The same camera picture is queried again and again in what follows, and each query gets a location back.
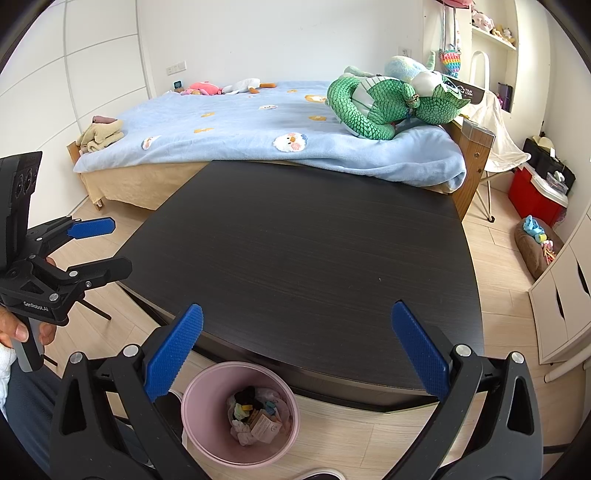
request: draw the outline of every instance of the white shelf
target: white shelf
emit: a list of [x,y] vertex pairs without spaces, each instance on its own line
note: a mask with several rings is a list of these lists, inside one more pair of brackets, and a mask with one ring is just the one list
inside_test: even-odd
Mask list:
[[517,51],[517,48],[514,47],[513,45],[511,45],[510,43],[506,42],[505,40],[501,39],[500,37],[497,37],[496,35],[492,35],[490,33],[485,32],[484,30],[481,30],[478,27],[475,27],[474,25],[472,25],[472,33],[479,35],[482,38],[485,38],[495,44],[498,44],[502,47],[505,47],[507,50],[511,50],[511,51]]

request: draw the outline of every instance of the folded clothes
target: folded clothes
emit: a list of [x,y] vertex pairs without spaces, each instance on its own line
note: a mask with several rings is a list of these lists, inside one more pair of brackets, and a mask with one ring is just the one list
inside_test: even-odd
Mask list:
[[76,145],[82,153],[102,150],[123,138],[121,128],[122,120],[115,120],[110,124],[91,124],[76,140]]
[[96,143],[103,143],[108,136],[121,131],[122,128],[122,120],[116,120],[111,124],[91,124],[76,140],[76,145],[84,147],[91,140]]
[[113,135],[109,135],[101,143],[97,143],[94,140],[90,140],[88,142],[88,144],[86,145],[86,148],[87,148],[88,152],[98,152],[99,150],[102,150],[103,148],[106,148],[109,145],[117,142],[117,140],[121,140],[123,137],[124,137],[123,132],[117,132],[117,133],[114,133]]
[[116,121],[116,118],[111,118],[110,116],[95,115],[94,117],[92,117],[92,123],[94,124],[112,124]]

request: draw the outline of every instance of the finger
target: finger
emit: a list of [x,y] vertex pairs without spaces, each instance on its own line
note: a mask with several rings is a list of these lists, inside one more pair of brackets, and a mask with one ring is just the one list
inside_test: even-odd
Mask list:
[[57,326],[50,323],[39,325],[39,341],[42,345],[49,345],[56,339]]
[[8,348],[12,348],[12,342],[6,333],[0,333],[0,343],[4,346],[7,346]]
[[26,342],[29,338],[27,327],[12,313],[3,308],[0,308],[0,332],[20,342]]

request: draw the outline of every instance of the pink plush toy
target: pink plush toy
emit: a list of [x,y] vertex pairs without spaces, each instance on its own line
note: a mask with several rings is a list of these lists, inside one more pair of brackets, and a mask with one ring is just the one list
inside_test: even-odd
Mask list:
[[202,95],[221,95],[222,89],[209,82],[195,82],[189,89],[199,90]]
[[485,14],[477,10],[472,11],[472,24],[487,33],[490,33],[491,30],[495,28],[495,23],[492,21],[492,18],[487,17]]

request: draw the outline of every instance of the white pipe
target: white pipe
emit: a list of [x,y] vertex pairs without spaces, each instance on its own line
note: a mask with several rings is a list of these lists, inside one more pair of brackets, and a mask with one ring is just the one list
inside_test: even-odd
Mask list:
[[574,357],[570,360],[564,362],[563,364],[557,366],[556,368],[550,370],[545,376],[544,381],[546,383],[552,382],[552,380],[556,380],[559,377],[562,377],[564,374],[570,372],[573,368],[578,367],[582,364],[585,360],[591,357],[591,343],[587,345],[583,350],[577,353]]
[[476,67],[478,67],[478,57],[482,55],[484,59],[484,89],[491,89],[491,60],[482,50],[476,50],[472,54],[472,64],[470,66],[470,83],[475,85],[476,82]]

